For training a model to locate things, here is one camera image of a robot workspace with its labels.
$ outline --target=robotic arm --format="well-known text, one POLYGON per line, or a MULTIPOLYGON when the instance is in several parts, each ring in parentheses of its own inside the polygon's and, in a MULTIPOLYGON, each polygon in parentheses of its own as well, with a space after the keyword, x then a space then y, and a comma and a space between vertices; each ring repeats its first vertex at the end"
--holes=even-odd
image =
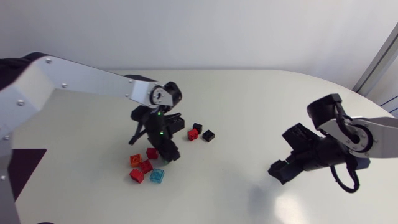
POLYGON ((330 167, 336 182, 345 191, 359 189, 356 170, 369 167, 369 158, 398 157, 396 145, 398 119, 350 118, 341 106, 338 94, 321 98, 307 107, 315 128, 325 137, 319 137, 300 123, 282 136, 293 148, 285 161, 273 163, 268 173, 282 184, 292 180, 303 170, 311 171, 330 167), (345 186, 338 178, 335 165, 346 163, 354 187, 345 186))
POLYGON ((131 114, 138 121, 129 144, 147 133, 164 160, 180 157, 171 140, 184 128, 180 113, 165 116, 182 99, 174 82, 161 84, 140 75, 120 76, 43 53, 0 60, 0 223, 19 223, 7 173, 12 132, 38 113, 54 89, 111 95, 141 104, 131 114))

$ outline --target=blue transparent cube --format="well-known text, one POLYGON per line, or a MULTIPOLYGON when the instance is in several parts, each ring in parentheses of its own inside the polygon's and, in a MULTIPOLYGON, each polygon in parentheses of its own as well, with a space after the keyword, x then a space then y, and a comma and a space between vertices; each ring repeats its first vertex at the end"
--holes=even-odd
POLYGON ((150 174, 150 181, 161 183, 164 176, 164 170, 154 169, 150 174))

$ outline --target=white wall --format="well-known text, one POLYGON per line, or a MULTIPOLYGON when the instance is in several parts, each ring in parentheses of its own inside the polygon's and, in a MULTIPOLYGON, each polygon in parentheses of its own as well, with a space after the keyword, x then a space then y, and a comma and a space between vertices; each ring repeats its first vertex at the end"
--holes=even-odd
POLYGON ((102 69, 272 68, 351 88, 398 21, 391 0, 1 0, 0 57, 102 69))

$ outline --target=white arm segment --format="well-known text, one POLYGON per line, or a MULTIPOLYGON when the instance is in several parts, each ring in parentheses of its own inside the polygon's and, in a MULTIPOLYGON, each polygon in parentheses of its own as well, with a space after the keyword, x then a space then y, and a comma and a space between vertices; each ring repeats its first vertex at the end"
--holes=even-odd
POLYGON ((398 119, 371 118, 354 119, 346 127, 359 136, 359 142, 353 143, 339 129, 336 119, 320 125, 320 129, 349 147, 349 153, 362 158, 398 157, 398 119))
POLYGON ((150 108, 172 106, 172 96, 162 87, 154 80, 134 80, 57 57, 42 57, 0 91, 0 139, 38 113, 56 88, 129 98, 150 108))

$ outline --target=tabletop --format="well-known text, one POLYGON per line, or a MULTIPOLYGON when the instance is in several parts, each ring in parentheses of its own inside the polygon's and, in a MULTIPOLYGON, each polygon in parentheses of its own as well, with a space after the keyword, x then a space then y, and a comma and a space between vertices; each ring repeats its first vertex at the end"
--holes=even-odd
MULTIPOLYGON (((185 129, 173 141, 181 158, 152 161, 161 184, 131 180, 129 156, 146 159, 145 137, 128 144, 137 103, 56 91, 45 108, 14 133, 14 148, 46 148, 16 201, 22 223, 398 223, 396 159, 371 159, 359 170, 360 189, 343 191, 328 168, 302 172, 282 185, 269 166, 292 150, 282 133, 297 123, 315 131, 307 105, 338 93, 350 116, 390 116, 334 83, 279 70, 146 70, 175 82, 185 129), (211 142, 187 139, 193 123, 211 142)), ((345 166, 337 167, 351 186, 345 166)))

